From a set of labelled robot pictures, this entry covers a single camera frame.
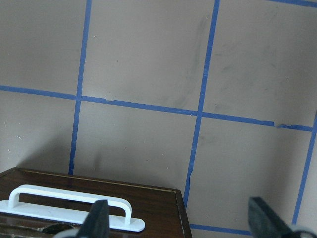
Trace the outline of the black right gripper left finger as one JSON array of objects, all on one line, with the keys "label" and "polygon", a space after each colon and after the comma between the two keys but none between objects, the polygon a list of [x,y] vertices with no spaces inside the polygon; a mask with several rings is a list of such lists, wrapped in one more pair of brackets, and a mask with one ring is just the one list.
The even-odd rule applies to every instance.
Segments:
[{"label": "black right gripper left finger", "polygon": [[107,238],[109,236],[109,207],[107,200],[97,200],[91,207],[78,238]]}]

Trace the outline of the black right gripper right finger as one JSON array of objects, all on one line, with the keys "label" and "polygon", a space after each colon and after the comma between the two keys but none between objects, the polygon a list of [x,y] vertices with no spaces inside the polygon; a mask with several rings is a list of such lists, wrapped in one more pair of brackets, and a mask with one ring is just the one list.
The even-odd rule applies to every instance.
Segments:
[{"label": "black right gripper right finger", "polygon": [[296,238],[297,233],[260,197],[248,201],[248,224],[254,238]]}]

